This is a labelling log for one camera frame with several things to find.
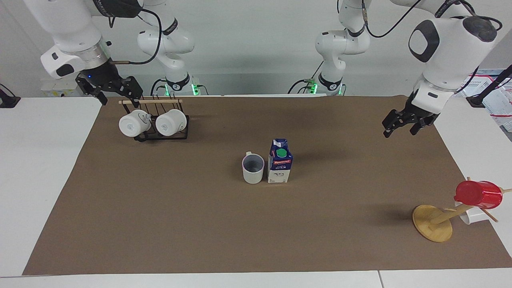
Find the white mug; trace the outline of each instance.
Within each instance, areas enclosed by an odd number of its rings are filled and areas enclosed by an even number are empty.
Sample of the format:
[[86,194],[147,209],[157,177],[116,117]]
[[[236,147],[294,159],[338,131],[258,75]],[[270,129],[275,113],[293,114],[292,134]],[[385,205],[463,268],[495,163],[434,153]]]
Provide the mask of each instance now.
[[151,128],[151,114],[142,110],[134,110],[119,120],[119,129],[128,137],[138,136]]
[[[462,203],[460,203],[460,202],[455,202],[455,206],[459,206],[461,204]],[[487,214],[485,214],[478,207],[473,207],[473,208],[467,210],[466,212],[460,214],[460,219],[462,220],[462,222],[466,223],[467,225],[470,225],[470,224],[473,224],[476,222],[480,222],[480,221],[484,221],[484,220],[490,220],[489,216],[487,216]]]
[[244,174],[244,180],[249,184],[256,184],[263,178],[263,168],[265,167],[265,161],[258,154],[252,152],[245,153],[245,157],[242,160],[242,172]]
[[180,110],[172,109],[158,116],[156,126],[160,134],[171,136],[185,129],[187,126],[187,117]]

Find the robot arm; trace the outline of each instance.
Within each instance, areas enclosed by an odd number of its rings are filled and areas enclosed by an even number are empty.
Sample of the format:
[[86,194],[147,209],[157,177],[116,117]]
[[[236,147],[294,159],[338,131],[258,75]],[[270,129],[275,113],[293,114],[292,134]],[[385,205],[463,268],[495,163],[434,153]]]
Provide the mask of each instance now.
[[[83,0],[24,0],[30,12],[44,30],[51,34],[55,45],[41,56],[45,70],[54,78],[79,72],[77,83],[85,94],[97,97],[103,105],[103,91],[116,92],[138,106],[142,89],[132,76],[121,78],[100,31],[92,23],[91,13]],[[95,1],[98,10],[107,12],[114,4]],[[137,0],[131,0],[138,6]],[[135,17],[140,10],[123,7],[118,13]]]
[[[391,1],[403,6],[415,2]],[[382,122],[386,138],[407,124],[413,124],[413,135],[432,125],[448,99],[496,44],[497,31],[489,20],[476,16],[464,4],[447,6],[449,2],[454,1],[422,1],[417,6],[436,16],[421,22],[409,39],[410,52],[425,63],[425,69],[405,108],[392,110]]]
[[[194,49],[194,39],[178,24],[178,20],[173,16],[169,0],[145,0],[144,8],[165,15],[162,19],[164,30],[156,60],[160,62],[165,71],[167,86],[170,91],[176,93],[191,91],[195,93],[185,62],[179,56],[179,54],[189,53]],[[140,17],[152,27],[158,27],[158,23],[152,15],[141,12]],[[139,33],[137,42],[144,53],[152,55],[157,49],[158,39],[158,30],[146,30]]]
[[[366,1],[369,7],[371,0]],[[361,0],[344,0],[340,6],[339,22],[342,31],[328,31],[316,38],[316,50],[324,58],[320,74],[315,79],[318,91],[336,94],[342,85],[346,64],[343,55],[365,53],[370,47],[370,35],[365,29]]]

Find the black wire rack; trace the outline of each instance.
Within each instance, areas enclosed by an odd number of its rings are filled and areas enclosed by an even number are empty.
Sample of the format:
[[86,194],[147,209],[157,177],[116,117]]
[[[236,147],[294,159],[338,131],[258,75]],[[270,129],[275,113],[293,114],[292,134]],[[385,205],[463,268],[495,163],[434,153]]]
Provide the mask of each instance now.
[[171,136],[164,136],[158,132],[156,128],[156,121],[158,116],[167,113],[171,109],[177,109],[183,111],[183,100],[176,99],[174,96],[166,99],[160,99],[159,96],[151,96],[152,99],[145,99],[144,96],[139,100],[139,108],[133,107],[130,100],[121,100],[119,104],[123,105],[124,110],[127,114],[132,113],[134,110],[143,110],[151,115],[151,128],[144,131],[143,133],[134,137],[134,140],[139,142],[155,141],[155,140],[186,140],[188,138],[188,129],[190,126],[190,117],[185,115],[187,119],[187,125],[182,131],[178,131],[176,134]]

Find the brown table mat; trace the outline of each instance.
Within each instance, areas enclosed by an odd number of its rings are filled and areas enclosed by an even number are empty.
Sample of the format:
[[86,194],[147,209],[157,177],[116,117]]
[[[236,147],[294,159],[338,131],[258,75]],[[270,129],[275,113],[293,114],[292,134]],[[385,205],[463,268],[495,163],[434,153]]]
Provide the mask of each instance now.
[[[453,207],[463,177],[434,127],[390,139],[405,97],[186,98],[185,141],[138,143],[103,107],[24,275],[473,269],[511,267],[488,221],[452,220],[446,243],[411,222]],[[244,182],[246,151],[273,138],[290,182]]]

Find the carton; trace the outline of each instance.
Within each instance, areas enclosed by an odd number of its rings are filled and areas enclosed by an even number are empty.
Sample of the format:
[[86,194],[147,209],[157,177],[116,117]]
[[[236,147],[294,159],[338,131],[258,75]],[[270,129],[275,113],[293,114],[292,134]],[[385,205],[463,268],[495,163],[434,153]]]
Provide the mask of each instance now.
[[283,138],[274,139],[268,155],[268,182],[288,182],[292,163],[293,155],[288,149],[288,141]]

